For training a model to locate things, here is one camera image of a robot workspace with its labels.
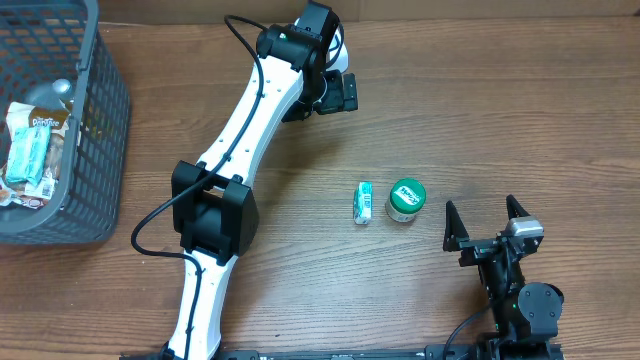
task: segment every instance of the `wall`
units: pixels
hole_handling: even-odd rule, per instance
[[[210,24],[224,14],[289,22],[305,0],[99,0],[101,20],[135,24]],[[342,21],[442,18],[630,16],[640,0],[321,0]]]

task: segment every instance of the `small box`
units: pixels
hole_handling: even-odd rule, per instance
[[[373,217],[373,185],[361,182],[353,196],[353,221],[358,225],[366,225]]]

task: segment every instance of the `green can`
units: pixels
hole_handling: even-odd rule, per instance
[[[385,204],[387,214],[398,222],[409,222],[416,217],[427,201],[427,191],[416,179],[398,181],[389,194]]]

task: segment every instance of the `white label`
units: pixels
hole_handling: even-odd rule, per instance
[[[31,183],[27,182],[27,185],[24,188],[24,194],[26,196],[31,196],[39,199],[51,200],[53,197],[53,191],[56,187],[56,181],[50,177],[43,177],[40,180],[38,186],[33,186]]]
[[[420,200],[422,200],[420,196],[414,193],[408,186],[400,186],[394,194],[398,195],[404,202],[411,206],[417,205]]]

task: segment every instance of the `teal and white package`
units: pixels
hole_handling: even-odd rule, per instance
[[[373,185],[361,182],[353,196],[353,221],[358,225],[366,225],[373,216]]]
[[[11,139],[7,161],[7,183],[28,181],[34,186],[42,179],[51,127],[36,126],[16,129]]]

